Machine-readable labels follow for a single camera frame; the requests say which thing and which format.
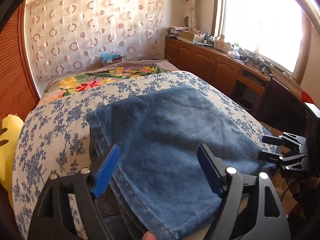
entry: metal rivet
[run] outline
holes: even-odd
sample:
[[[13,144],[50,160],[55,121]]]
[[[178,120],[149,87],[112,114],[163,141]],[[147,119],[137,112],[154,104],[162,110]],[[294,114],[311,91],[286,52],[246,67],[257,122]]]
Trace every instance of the metal rivet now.
[[[266,174],[265,172],[260,172],[259,173],[260,178],[262,179],[267,179],[268,178],[268,174]]]
[[[56,179],[57,177],[58,177],[57,173],[52,173],[49,178],[50,179]]]
[[[90,169],[89,168],[83,168],[80,172],[82,174],[88,174],[90,172]]]
[[[235,174],[237,170],[234,167],[228,167],[227,168],[227,173],[229,174]]]

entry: human thumb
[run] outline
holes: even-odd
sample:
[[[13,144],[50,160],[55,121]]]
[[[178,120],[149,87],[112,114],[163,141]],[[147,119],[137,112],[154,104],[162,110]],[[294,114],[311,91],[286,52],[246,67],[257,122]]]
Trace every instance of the human thumb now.
[[[156,236],[153,233],[150,233],[149,231],[147,231],[141,240],[157,240]]]

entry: yellow pillow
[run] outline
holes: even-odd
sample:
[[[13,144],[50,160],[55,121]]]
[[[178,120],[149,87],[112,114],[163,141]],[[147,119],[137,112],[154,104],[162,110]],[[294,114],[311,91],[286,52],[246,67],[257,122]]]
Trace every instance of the yellow pillow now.
[[[0,183],[8,191],[11,206],[12,169],[22,126],[23,121],[18,116],[8,115],[0,127]]]

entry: white bedsheet with blue flowers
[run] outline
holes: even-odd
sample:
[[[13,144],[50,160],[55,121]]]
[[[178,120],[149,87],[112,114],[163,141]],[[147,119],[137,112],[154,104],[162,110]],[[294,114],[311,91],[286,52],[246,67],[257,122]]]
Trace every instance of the white bedsheet with blue flowers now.
[[[153,91],[190,85],[227,114],[259,146],[270,133],[238,104],[197,76],[176,71],[99,86],[38,106],[22,128],[12,175],[14,213],[21,235],[27,238],[32,212],[49,175],[77,173],[90,165],[89,125],[86,114],[106,104]],[[86,239],[74,196],[71,209],[79,236]]]

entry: floral bedsheet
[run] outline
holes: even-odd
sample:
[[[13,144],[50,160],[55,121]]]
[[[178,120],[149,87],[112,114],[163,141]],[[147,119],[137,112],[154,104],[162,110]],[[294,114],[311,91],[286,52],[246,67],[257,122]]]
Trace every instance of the floral bedsheet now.
[[[170,70],[165,70],[163,68],[168,65],[169,69],[172,69],[172,67],[175,68],[170,63],[159,60],[120,62],[98,70],[55,79],[47,85],[44,90],[44,95],[40,99],[38,105],[43,105],[65,96],[119,80],[169,72]]]
[[[22,128],[12,174],[14,213],[21,235],[27,238],[32,212],[49,175],[77,173],[89,167],[89,125],[86,114],[106,104],[153,91],[190,85],[227,114],[259,146],[275,152],[261,138],[270,133],[238,104],[197,76],[174,71],[96,86],[36,107]],[[79,236],[87,239],[74,196],[72,215]]]

